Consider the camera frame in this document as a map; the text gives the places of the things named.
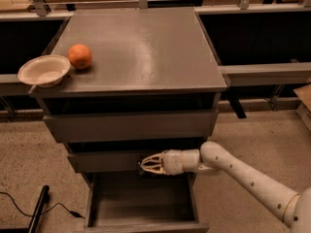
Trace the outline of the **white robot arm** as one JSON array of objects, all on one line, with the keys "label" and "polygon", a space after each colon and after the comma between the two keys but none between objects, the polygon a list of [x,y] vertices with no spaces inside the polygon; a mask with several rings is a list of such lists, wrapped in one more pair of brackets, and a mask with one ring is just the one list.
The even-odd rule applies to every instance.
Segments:
[{"label": "white robot arm", "polygon": [[298,193],[239,160],[215,142],[207,141],[194,150],[165,150],[144,158],[140,167],[146,172],[167,176],[222,170],[290,228],[291,233],[311,233],[310,187]]}]

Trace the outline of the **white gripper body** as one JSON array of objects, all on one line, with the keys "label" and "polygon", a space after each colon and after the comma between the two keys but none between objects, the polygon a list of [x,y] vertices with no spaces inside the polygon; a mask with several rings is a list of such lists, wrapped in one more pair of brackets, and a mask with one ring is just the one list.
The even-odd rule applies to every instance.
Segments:
[{"label": "white gripper body", "polygon": [[199,150],[169,150],[162,157],[165,175],[195,173],[200,164]]}]

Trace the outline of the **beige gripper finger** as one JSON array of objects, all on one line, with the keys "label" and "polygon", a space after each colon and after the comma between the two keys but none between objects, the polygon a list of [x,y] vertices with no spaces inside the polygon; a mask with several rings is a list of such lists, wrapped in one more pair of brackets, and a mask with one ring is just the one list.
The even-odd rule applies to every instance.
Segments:
[{"label": "beige gripper finger", "polygon": [[142,165],[141,168],[149,173],[157,174],[157,175],[166,175],[167,172],[161,165],[153,165],[153,166],[145,166]]},{"label": "beige gripper finger", "polygon": [[143,165],[162,164],[163,156],[164,156],[163,152],[150,155],[142,160],[142,164]]}]

